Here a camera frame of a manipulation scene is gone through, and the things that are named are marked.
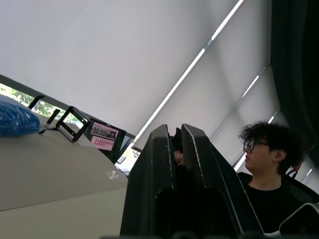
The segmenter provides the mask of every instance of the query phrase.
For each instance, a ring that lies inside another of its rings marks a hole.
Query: green foliage
[[[29,96],[25,93],[22,93],[20,91],[14,90],[14,89],[11,90],[11,95],[14,96],[15,100],[17,100],[19,103],[21,103],[25,106],[29,106],[31,104],[31,102],[34,100],[34,97]],[[53,114],[55,109],[60,110],[60,113],[56,117],[56,119],[58,120],[59,118],[61,118],[63,116],[63,114],[65,113],[65,110],[60,109],[58,107],[55,107],[47,102],[39,101],[34,106],[33,111],[35,111],[39,115],[50,117]],[[73,123],[75,121],[79,122],[79,120],[73,115],[68,115],[64,121],[67,123]]]

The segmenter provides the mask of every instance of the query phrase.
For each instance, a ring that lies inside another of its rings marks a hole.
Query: black phone holder
[[[34,100],[31,102],[31,104],[28,106],[30,109],[32,109],[39,100],[43,99],[44,96],[37,96],[34,98]],[[63,114],[63,116],[59,119],[59,121],[56,123],[55,127],[51,127],[51,123],[53,122],[54,118],[60,113],[60,110],[56,109],[54,110],[53,114],[50,116],[46,124],[38,134],[43,134],[46,130],[53,130],[53,131],[59,131],[61,132],[69,141],[76,142],[81,135],[85,132],[87,127],[90,124],[90,120],[87,119],[77,108],[70,106],[66,112]],[[83,125],[79,129],[78,132],[75,132],[73,129],[71,129],[64,120],[67,118],[69,114],[74,115]]]

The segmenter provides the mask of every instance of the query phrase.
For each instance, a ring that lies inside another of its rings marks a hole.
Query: curly black hair
[[[306,147],[303,137],[289,127],[257,122],[244,127],[239,137],[244,141],[263,139],[266,140],[270,150],[284,150],[287,155],[278,168],[278,173],[282,176],[290,167],[294,168],[300,165],[305,158]]]

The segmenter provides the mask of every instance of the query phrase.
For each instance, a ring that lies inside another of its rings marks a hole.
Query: beige desk surface
[[[85,136],[47,130],[0,137],[0,211],[126,188],[127,179]]]
[[[118,236],[126,189],[0,212],[1,239]]]

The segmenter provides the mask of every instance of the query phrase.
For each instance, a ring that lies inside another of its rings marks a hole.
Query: pink label
[[[114,141],[93,136],[91,142],[98,148],[111,151],[114,145]]]

